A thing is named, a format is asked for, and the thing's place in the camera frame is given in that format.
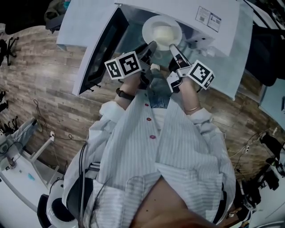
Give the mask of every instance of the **microwave door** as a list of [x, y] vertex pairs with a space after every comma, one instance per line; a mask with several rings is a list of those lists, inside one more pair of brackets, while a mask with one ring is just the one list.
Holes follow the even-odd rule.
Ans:
[[112, 57], [128, 26], [118, 5], [108, 8], [98, 26], [94, 26], [101, 34], [86, 49], [73, 86], [74, 95], [78, 96], [101, 82], [106, 70], [104, 62]]

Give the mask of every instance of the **label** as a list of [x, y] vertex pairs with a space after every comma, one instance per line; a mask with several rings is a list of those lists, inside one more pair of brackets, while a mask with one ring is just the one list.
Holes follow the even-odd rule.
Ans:
[[208, 21], [210, 19], [211, 12], [199, 6], [196, 20], [203, 23], [204, 25], [208, 25]]
[[215, 14], [211, 13], [210, 11], [201, 6], [199, 6], [196, 20], [210, 27], [216, 32], [219, 32], [220, 25], [222, 22], [222, 19], [220, 19], [218, 16], [216, 16]]
[[212, 28], [216, 32], [219, 31], [220, 25], [221, 25], [222, 19], [220, 19], [215, 14], [211, 13], [210, 20], [208, 22], [208, 27]]

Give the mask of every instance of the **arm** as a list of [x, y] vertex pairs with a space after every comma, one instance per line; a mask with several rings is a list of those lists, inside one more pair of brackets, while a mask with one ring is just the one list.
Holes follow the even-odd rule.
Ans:
[[223, 133], [211, 122], [211, 113], [201, 108], [198, 94], [194, 89], [194, 82], [190, 78], [184, 77], [179, 89], [182, 94], [186, 115], [191, 119], [207, 142], [210, 154], [217, 158], [220, 173], [223, 174], [224, 191], [227, 193], [226, 208], [221, 217], [224, 218], [235, 197], [236, 178], [231, 160], [228, 157]]
[[[124, 109], [116, 102], [110, 101], [102, 105], [100, 114], [102, 118], [89, 128], [87, 145], [84, 150], [84, 167], [87, 169], [92, 162], [100, 162], [106, 144], [119, 119], [124, 114]], [[80, 151], [72, 159], [64, 177], [64, 192], [62, 202], [66, 204], [67, 195], [79, 177]]]
[[198, 99], [198, 94], [194, 88], [194, 82], [188, 77], [183, 77], [179, 89], [182, 94], [185, 114], [192, 115], [195, 112], [199, 111], [201, 109], [201, 106]]
[[[140, 75], [141, 73], [138, 72], [132, 76], [127, 77], [124, 81], [124, 84], [122, 84], [122, 86], [120, 87], [120, 90], [124, 91], [128, 95], [134, 96], [140, 84]], [[126, 110], [131, 103], [130, 100], [121, 98], [118, 95], [115, 97], [114, 101], [124, 110]]]

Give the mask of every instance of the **black watch strap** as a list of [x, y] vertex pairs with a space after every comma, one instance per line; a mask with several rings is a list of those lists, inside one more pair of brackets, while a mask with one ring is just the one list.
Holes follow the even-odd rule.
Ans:
[[125, 98], [125, 99], [130, 100], [130, 101], [132, 101], [134, 99], [134, 96], [126, 94], [124, 91], [121, 91], [120, 88], [116, 89], [116, 93], [121, 98]]

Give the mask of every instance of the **striped shirt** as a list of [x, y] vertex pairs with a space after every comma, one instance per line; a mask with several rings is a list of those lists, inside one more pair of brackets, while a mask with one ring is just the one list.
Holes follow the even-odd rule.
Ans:
[[[125, 111], [116, 102], [102, 105], [102, 118], [89, 130], [84, 166], [101, 161], [84, 214], [85, 227], [129, 227], [140, 204], [162, 176], [189, 210], [213, 221], [227, 193], [226, 210], [235, 196], [236, 179], [222, 132], [205, 109], [188, 116], [180, 94], [172, 95], [160, 133], [148, 94], [139, 90]], [[63, 203], [78, 179], [79, 153], [64, 181]], [[99, 208], [93, 212], [95, 197]]]

